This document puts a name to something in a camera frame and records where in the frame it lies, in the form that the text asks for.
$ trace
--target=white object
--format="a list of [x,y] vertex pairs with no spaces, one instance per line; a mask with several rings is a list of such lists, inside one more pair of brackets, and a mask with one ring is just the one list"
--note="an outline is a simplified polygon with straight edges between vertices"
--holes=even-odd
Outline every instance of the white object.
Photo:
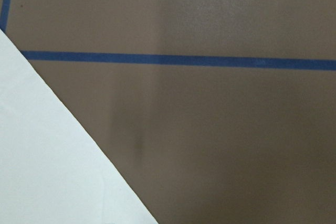
[[157,223],[2,31],[0,223]]

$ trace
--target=blue line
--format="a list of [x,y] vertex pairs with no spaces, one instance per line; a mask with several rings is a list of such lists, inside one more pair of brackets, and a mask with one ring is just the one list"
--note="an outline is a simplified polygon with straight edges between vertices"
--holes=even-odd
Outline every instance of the blue line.
[[28,60],[86,61],[209,67],[336,70],[336,60],[217,56],[105,54],[94,52],[22,51]]
[[11,0],[3,0],[2,1],[2,8],[0,14],[0,29],[5,32],[7,27],[7,20],[8,20],[8,12],[9,6],[11,5]]

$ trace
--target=horizontal blue line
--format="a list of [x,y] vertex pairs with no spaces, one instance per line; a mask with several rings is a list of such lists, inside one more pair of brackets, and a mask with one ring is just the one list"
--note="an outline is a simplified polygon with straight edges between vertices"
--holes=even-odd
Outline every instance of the horizontal blue line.
[[3,0],[2,1],[2,8],[0,14],[0,29],[5,32],[7,27],[7,20],[8,20],[8,12],[9,6],[11,5],[11,0]]
[[208,67],[336,70],[336,60],[252,57],[105,54],[94,52],[22,51],[28,60],[86,61]]

